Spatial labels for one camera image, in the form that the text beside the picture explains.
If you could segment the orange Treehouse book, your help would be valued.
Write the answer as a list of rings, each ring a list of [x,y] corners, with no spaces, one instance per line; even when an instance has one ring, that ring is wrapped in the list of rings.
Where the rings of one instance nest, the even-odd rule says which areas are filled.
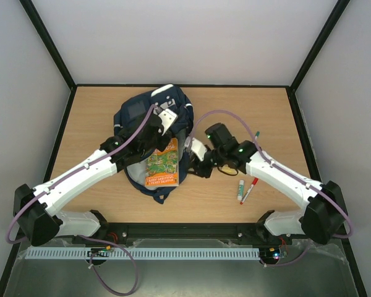
[[[179,185],[178,141],[172,138],[161,152],[156,149],[147,159],[145,187],[176,187]]]

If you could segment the navy blue student backpack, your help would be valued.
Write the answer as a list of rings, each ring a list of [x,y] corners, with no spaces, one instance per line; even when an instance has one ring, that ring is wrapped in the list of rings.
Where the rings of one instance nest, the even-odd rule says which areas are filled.
[[[114,135],[138,133],[120,152],[120,165],[131,185],[163,204],[187,177],[190,156],[185,141],[193,126],[193,106],[177,85],[125,101],[114,115]]]

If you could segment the yellow highlighter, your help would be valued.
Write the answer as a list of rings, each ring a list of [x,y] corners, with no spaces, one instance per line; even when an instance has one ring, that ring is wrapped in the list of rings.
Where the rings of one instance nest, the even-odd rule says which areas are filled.
[[[227,174],[237,174],[237,170],[236,169],[230,168],[230,167],[227,167],[227,166],[222,167],[221,170],[223,172],[227,173]]]

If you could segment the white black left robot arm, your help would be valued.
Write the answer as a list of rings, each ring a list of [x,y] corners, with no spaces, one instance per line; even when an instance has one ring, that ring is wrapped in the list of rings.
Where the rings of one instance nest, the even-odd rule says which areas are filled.
[[[165,149],[176,119],[167,110],[150,114],[141,119],[139,127],[121,129],[57,178],[33,188],[19,186],[14,194],[14,220],[30,244],[41,246],[57,236],[94,235],[104,222],[99,212],[65,212],[63,207],[102,179],[140,162],[147,153]]]

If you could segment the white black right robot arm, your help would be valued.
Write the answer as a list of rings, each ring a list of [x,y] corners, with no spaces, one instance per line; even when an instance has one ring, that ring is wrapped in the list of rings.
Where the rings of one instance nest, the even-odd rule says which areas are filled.
[[[209,178],[214,168],[224,165],[253,176],[275,188],[298,207],[290,212],[268,211],[260,219],[258,237],[269,243],[280,235],[305,235],[318,244],[338,236],[346,212],[337,204],[343,196],[334,182],[323,184],[282,165],[257,147],[255,142],[238,142],[222,123],[209,127],[205,134],[213,148],[193,136],[185,146],[191,151],[190,168],[199,177]]]

